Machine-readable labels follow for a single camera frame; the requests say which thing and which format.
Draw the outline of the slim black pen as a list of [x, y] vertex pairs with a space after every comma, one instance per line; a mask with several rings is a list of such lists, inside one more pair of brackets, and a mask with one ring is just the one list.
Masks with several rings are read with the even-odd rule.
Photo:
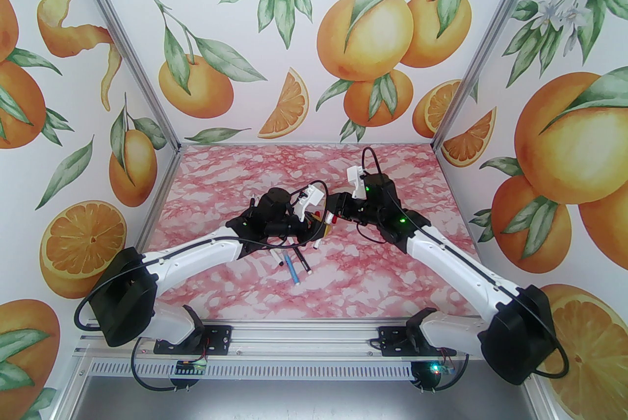
[[307, 260], [305, 259], [305, 256], [303, 255], [303, 253], [301, 252], [301, 250], [294, 246], [292, 248], [298, 258], [298, 260], [300, 261], [301, 265], [303, 266], [305, 272], [307, 272], [308, 275], [312, 274], [312, 268], [310, 267], [309, 263], [307, 262]]

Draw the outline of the aluminium frame post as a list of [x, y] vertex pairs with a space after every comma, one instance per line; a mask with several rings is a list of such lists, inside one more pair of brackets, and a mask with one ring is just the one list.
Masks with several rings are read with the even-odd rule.
[[112, 0], [94, 0], [94, 3], [98, 6], [101, 15], [106, 22], [107, 29], [109, 30], [114, 43], [116, 43], [117, 49], [121, 53], [123, 60], [127, 63], [127, 66], [135, 80], [135, 84], [141, 90], [144, 99], [152, 113], [156, 117], [157, 124], [162, 128], [164, 137], [175, 153], [181, 151], [181, 143], [177, 137], [174, 128], [171, 125], [164, 109], [162, 108], [157, 95], [153, 87], [151, 86], [150, 79], [144, 66], [142, 65], [137, 52], [132, 45], [132, 41], [129, 39], [128, 34], [124, 28], [124, 25], [119, 18], [116, 10], [116, 6]]
[[491, 56], [496, 43], [498, 43], [518, 1], [519, 0], [499, 1], [496, 11], [493, 14], [493, 18], [491, 18], [484, 36], [480, 41], [480, 45], [473, 55], [473, 59], [471, 59], [469, 67], [461, 79], [461, 84], [453, 96], [452, 102], [446, 111], [446, 115], [444, 116], [433, 141], [431, 142], [431, 148], [434, 153], [439, 153], [442, 144], [444, 144], [444, 141], [446, 140], [449, 129], [457, 119], [462, 106], [464, 106], [464, 103], [471, 96], [471, 91], [474, 85], [479, 82], [482, 69], [484, 68], [485, 63], [487, 63], [488, 58]]

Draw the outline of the slotted metal strip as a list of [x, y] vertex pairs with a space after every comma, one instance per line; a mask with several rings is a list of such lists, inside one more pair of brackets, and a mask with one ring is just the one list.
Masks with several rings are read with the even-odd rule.
[[412, 362], [383, 360], [228, 360], [207, 362], [206, 374], [175, 376], [177, 359], [136, 359], [135, 373], [146, 381], [165, 379], [198, 380], [301, 380], [301, 381], [410, 381], [415, 380]]

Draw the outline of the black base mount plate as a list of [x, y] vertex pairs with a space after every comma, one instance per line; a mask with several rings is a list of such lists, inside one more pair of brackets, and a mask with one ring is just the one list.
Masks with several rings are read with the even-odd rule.
[[384, 357], [455, 357], [456, 350], [435, 347], [414, 326], [379, 326], [377, 337], [368, 341]]
[[181, 343], [157, 340], [153, 353], [157, 355], [226, 356], [229, 352], [233, 327], [227, 324], [204, 324], [195, 328]]

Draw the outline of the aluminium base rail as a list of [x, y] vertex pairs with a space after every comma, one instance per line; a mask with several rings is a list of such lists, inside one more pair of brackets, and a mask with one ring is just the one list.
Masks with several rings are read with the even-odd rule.
[[[451, 357], [461, 360], [465, 355], [484, 359], [481, 337], [488, 335], [489, 323], [477, 316], [448, 316], [435, 312], [422, 324], [407, 323], [403, 318], [366, 319], [298, 319], [298, 320], [207, 320], [206, 324], [227, 324], [233, 327], [226, 356], [203, 356], [210, 360], [439, 360], [442, 357], [384, 357], [372, 348], [370, 339], [377, 337], [379, 326], [414, 326], [429, 344], [458, 352]], [[196, 355], [157, 355], [155, 339], [142, 339], [139, 355], [157, 359], [200, 357]]]

